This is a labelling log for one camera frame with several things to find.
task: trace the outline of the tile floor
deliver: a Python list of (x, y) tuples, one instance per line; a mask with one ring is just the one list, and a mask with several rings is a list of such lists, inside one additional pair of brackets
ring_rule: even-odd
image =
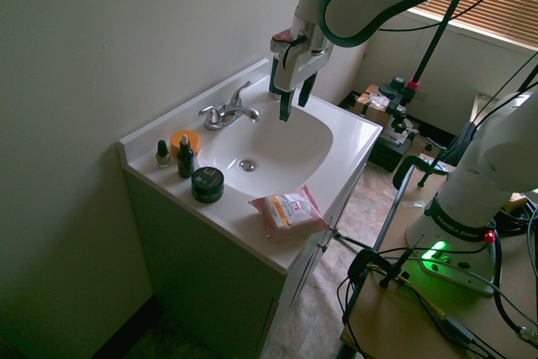
[[(419, 154), (425, 139), (416, 136), (408, 154)], [(339, 222), (344, 235), (373, 245), (396, 195), (392, 174), (368, 163)], [(344, 326), (336, 288), (360, 250), (332, 240), (322, 261), (291, 308), (263, 359), (328, 359), (340, 349)], [(217, 359), (174, 319), (163, 315), (125, 359)]]

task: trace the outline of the dropper bottle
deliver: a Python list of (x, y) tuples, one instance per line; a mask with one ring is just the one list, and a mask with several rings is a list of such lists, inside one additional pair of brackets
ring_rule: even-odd
[(183, 178), (189, 178), (194, 172), (194, 152), (186, 135), (183, 135), (182, 141), (179, 143), (177, 171), (179, 176)]

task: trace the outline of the pink package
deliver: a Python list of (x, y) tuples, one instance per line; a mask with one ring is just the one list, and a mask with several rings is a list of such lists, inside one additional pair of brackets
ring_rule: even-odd
[(263, 216), (267, 237), (273, 241), (330, 229), (306, 185), (293, 193), (271, 195), (249, 203)]

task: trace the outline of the wall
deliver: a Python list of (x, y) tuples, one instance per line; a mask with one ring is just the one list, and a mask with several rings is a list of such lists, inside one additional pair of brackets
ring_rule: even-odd
[[(405, 12), (383, 28), (408, 29), (434, 22)], [(388, 83), (395, 76), (406, 80), (413, 77), (434, 34), (435, 29), (375, 33), (357, 72), (355, 89), (362, 92), (370, 84)], [(533, 53), (522, 46), (449, 26), (420, 78), (420, 90), (428, 96), (424, 101), (415, 98), (408, 105), (408, 112), (457, 135), (469, 120), (475, 95), (493, 96)], [(500, 97), (515, 91), (534, 64), (521, 71)]]
[(3, 338), (88, 358), (148, 299), (116, 140), (271, 57), (296, 3), (0, 0)]

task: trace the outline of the round container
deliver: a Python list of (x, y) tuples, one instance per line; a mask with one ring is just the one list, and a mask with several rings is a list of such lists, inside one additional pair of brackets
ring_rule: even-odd
[(193, 130), (185, 129), (178, 130), (171, 134), (170, 137), (170, 154), (174, 157), (177, 157), (177, 152), (179, 151), (179, 143), (182, 141), (182, 137), (186, 135), (188, 141), (191, 142), (191, 149), (193, 149), (194, 157), (198, 156), (200, 151), (200, 136)]
[(213, 203), (224, 193), (224, 174), (214, 167), (198, 168), (191, 177), (191, 184), (194, 199)]

